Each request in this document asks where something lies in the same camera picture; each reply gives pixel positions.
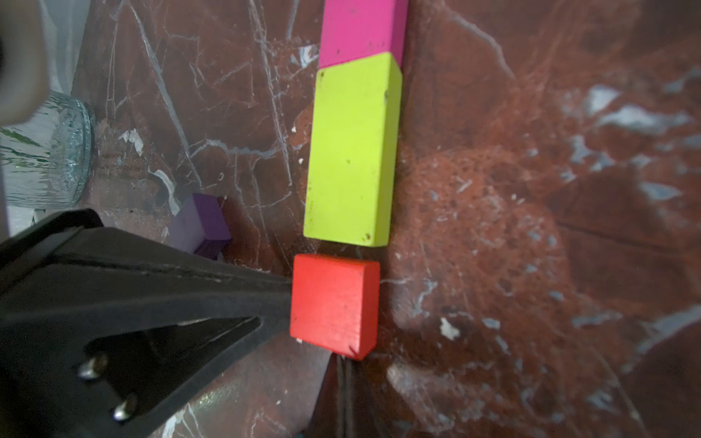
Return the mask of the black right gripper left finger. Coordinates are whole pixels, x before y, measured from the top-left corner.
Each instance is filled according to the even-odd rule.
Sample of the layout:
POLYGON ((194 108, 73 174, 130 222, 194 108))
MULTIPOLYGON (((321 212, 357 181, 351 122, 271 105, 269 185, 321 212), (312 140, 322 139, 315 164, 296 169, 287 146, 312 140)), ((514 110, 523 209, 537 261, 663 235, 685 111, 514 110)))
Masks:
POLYGON ((1 244, 1 434, 146 437, 290 321, 291 283, 54 214, 1 244))

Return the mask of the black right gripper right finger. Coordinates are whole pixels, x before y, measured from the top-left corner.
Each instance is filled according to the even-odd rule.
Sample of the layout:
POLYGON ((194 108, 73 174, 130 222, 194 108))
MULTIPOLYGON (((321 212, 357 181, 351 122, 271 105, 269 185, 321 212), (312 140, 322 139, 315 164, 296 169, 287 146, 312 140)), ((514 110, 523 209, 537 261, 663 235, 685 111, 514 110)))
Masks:
POLYGON ((361 363, 330 356, 307 437, 388 437, 361 363))

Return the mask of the magenta long block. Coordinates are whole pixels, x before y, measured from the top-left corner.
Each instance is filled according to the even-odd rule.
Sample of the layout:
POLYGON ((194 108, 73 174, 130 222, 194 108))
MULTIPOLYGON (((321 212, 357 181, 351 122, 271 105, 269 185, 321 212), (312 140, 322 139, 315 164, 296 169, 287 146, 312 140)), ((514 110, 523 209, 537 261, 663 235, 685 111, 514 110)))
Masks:
POLYGON ((403 64, 407 0, 326 0, 319 66, 322 69, 389 52, 403 64))

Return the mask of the red small block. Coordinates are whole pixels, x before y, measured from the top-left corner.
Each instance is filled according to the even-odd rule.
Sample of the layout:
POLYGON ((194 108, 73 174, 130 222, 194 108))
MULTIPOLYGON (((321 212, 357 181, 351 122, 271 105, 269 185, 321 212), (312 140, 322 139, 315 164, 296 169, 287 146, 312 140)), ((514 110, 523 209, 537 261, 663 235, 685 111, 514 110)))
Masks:
POLYGON ((302 254, 294 258, 290 336, 361 361, 378 336, 381 264, 302 254))

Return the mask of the lime green long block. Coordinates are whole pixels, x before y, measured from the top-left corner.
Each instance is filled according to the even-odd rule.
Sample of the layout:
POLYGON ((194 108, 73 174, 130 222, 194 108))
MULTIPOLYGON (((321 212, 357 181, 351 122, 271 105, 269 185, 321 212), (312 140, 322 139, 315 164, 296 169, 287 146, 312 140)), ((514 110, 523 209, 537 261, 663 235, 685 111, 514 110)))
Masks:
POLYGON ((402 85, 389 52, 318 72, 305 237, 388 245, 402 85))

